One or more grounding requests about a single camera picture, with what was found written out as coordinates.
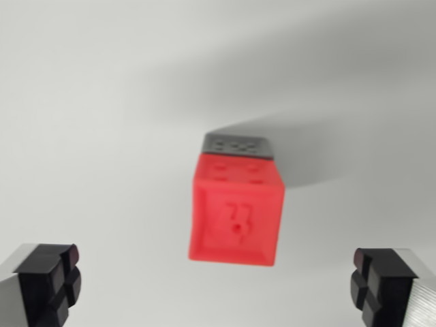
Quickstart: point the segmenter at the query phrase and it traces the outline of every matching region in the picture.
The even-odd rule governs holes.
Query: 3d printed cube
[[[208,134],[193,181],[193,260],[272,266],[285,185],[268,140]]]

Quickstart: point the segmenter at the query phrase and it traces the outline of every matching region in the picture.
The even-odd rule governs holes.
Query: dot indentation
[[[213,167],[214,169],[221,170],[221,171],[227,169],[227,165],[223,162],[217,162]]]
[[[248,165],[247,166],[247,170],[249,172],[258,172],[259,171],[259,166],[257,166],[257,165]]]

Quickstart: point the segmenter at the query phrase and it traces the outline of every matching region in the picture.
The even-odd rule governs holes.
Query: embossed symbol
[[[248,204],[227,203],[216,220],[215,233],[221,242],[240,245],[250,234],[251,206]]]

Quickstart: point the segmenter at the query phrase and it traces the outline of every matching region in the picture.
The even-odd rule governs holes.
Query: cube face
[[[193,188],[191,259],[274,264],[285,187],[273,161],[202,155]]]

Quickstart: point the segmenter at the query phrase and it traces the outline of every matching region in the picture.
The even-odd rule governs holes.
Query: white surface
[[[78,245],[68,327],[362,326],[357,247],[436,271],[434,9],[0,1],[0,258]],[[277,265],[190,262],[202,137],[258,117],[236,127],[290,186]]]

